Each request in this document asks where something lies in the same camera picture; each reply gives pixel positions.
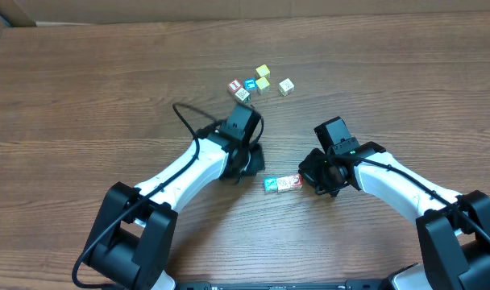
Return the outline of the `blue letter P block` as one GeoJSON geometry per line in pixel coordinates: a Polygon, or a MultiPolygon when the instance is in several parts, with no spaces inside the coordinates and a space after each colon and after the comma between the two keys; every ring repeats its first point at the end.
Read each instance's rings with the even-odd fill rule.
{"type": "Polygon", "coordinates": [[[282,193],[292,188],[290,176],[284,176],[276,179],[277,192],[282,193]]]}

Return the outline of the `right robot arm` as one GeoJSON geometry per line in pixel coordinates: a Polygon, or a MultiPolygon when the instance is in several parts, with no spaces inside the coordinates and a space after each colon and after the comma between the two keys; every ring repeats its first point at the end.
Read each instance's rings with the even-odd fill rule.
{"type": "Polygon", "coordinates": [[[390,205],[417,229],[421,263],[381,280],[381,289],[490,289],[490,196],[428,181],[381,145],[359,144],[340,117],[314,132],[321,146],[298,172],[317,195],[336,197],[351,186],[390,205]]]}

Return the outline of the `cream block red side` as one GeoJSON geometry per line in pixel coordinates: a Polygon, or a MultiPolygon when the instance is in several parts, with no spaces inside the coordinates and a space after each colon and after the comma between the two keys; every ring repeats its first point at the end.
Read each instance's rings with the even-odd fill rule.
{"type": "Polygon", "coordinates": [[[289,185],[291,189],[299,189],[302,187],[303,179],[300,174],[291,175],[289,177],[289,185]]]}

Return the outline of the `cream block pencil picture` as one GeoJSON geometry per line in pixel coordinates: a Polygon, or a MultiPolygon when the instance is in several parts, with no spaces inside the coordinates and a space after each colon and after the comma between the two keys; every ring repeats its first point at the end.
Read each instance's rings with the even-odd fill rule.
{"type": "Polygon", "coordinates": [[[267,177],[264,179],[264,190],[266,193],[275,193],[278,191],[277,178],[267,177]]]}

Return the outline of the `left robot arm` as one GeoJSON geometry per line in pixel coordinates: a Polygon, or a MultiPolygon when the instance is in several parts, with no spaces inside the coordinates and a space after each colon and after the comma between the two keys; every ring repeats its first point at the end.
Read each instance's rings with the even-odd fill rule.
{"type": "Polygon", "coordinates": [[[112,185],[72,270],[80,289],[178,287],[166,272],[181,210],[214,180],[264,170],[260,113],[238,104],[230,117],[191,130],[189,148],[162,172],[135,186],[112,185]]]}

